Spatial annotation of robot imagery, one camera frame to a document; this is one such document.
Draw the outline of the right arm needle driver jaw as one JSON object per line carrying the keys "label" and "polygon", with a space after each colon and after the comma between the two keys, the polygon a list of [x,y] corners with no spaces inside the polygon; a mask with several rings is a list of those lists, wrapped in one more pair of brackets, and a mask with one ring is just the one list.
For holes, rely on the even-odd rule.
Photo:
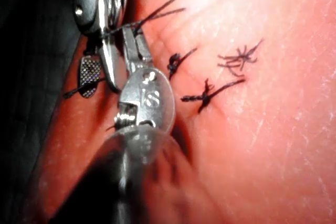
{"label": "right arm needle driver jaw", "polygon": [[80,95],[83,98],[90,98],[95,93],[101,77],[100,59],[92,39],[88,39],[86,43],[77,73],[77,85],[79,88],[83,86],[79,90]]}
{"label": "right arm needle driver jaw", "polygon": [[119,51],[115,46],[113,35],[107,35],[102,38],[98,53],[110,89],[113,92],[120,92],[120,84],[117,74]]}

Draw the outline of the left arm needle driver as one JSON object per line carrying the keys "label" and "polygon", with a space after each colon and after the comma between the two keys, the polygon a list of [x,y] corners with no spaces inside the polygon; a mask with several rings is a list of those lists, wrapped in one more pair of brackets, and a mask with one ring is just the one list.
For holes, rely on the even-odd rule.
{"label": "left arm needle driver", "polygon": [[118,101],[115,129],[148,124],[165,133],[175,122],[175,99],[168,78],[157,68],[141,68],[132,73]]}

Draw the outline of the left arm needle driver jaw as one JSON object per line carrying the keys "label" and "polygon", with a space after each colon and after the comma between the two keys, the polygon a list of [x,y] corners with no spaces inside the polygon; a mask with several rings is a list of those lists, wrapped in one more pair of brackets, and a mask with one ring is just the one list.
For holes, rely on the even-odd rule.
{"label": "left arm needle driver jaw", "polygon": [[136,39],[130,27],[122,28],[123,53],[128,72],[136,72],[142,67],[142,60],[136,45]]}
{"label": "left arm needle driver jaw", "polygon": [[145,39],[143,33],[137,34],[135,37],[135,42],[138,48],[139,58],[144,66],[152,67],[153,66],[153,58],[150,53],[148,43]]}

